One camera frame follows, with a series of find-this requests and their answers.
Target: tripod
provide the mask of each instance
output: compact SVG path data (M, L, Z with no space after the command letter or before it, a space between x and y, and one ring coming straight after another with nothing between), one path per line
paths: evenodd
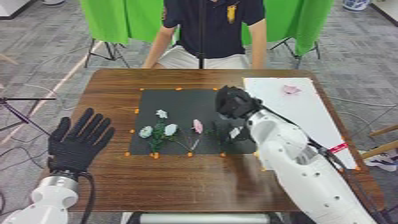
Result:
M22 124L33 124L35 127L42 130L42 132L51 136L51 133L47 130L42 128L42 126L36 124L36 122L31 120L31 115L36 109L36 106L40 104L42 100L56 100L56 98L0 98L0 106L4 106L10 110L10 112L15 114L15 116L20 118L20 122L12 124L8 127L0 128L0 131L8 130L10 128L17 127ZM35 106L29 110L29 114L24 115L24 113L17 110L17 108L10 105L8 101L35 101Z

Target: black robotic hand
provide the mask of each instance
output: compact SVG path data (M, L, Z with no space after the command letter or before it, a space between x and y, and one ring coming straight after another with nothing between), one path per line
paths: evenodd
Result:
M253 98L250 93L237 87L225 86L216 97L216 109L228 118L239 119L260 111L262 100Z
M95 157L107 147L115 137L116 129L111 126L111 119L104 119L104 115L97 114L90 108L84 116L72 128L72 119L63 118L59 128L49 139L49 168L51 171L65 171L83 173Z

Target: white flower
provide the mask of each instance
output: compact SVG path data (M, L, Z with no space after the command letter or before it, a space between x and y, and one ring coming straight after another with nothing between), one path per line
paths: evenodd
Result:
M141 129L141 138L150 138L152 137L152 134L154 134L154 127L152 126L147 126L143 129Z
M157 115L159 115L161 118L168 119L168 112L164 110L157 111Z
M166 126L166 136L173 136L177 134L179 131L179 125L177 124L170 124Z

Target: light stand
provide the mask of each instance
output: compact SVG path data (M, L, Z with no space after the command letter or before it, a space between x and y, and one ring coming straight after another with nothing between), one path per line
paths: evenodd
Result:
M15 116L20 118L20 122L17 122L15 124L12 124L8 127L0 128L0 131L8 130L10 128L17 127L19 125L26 124L33 124L35 127L43 131L43 133L51 136L51 133L47 132L47 130L42 128L42 126L36 124L36 122L31 120L31 115L36 109L36 106L40 104L42 100L56 100L56 98L0 98L0 106L4 106L10 110L10 112L15 114ZM27 116L24 115L24 113L17 110L17 108L10 105L8 101L36 101L35 102L35 106L29 110L29 114Z
M198 59L200 59L200 69L205 69L205 34L207 34L207 2L209 0L202 0L200 5L200 52L198 52Z

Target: black cloth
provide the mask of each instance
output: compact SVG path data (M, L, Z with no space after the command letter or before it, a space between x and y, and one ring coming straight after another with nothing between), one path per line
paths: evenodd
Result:
M214 90L187 89L184 91L177 90L147 90L143 92L141 98L141 113L136 119L136 135L132 137L131 151L134 155L148 155L152 153L150 141L152 137L143 139L139 137L139 132L147 126L155 127L159 122L157 110L168 112L166 125L179 125L177 140L184 145L193 146L200 135L193 130L195 119L203 123L203 136L195 150L195 154L219 154L226 152L228 154L251 154L257 151L257 144L251 140L234 142L221 142L226 140L226 134L223 136L216 135L214 124L219 128L225 127L242 127L246 121L241 120L223 120L219 113L216 111L216 94ZM182 145L166 141L161 147L161 154L184 155L189 150Z
M200 52L200 0L164 0L164 26L182 25L179 45L193 55ZM228 16L237 6L235 20ZM251 26L266 19L264 0L207 1L205 58L225 58L246 54L242 45L242 22Z

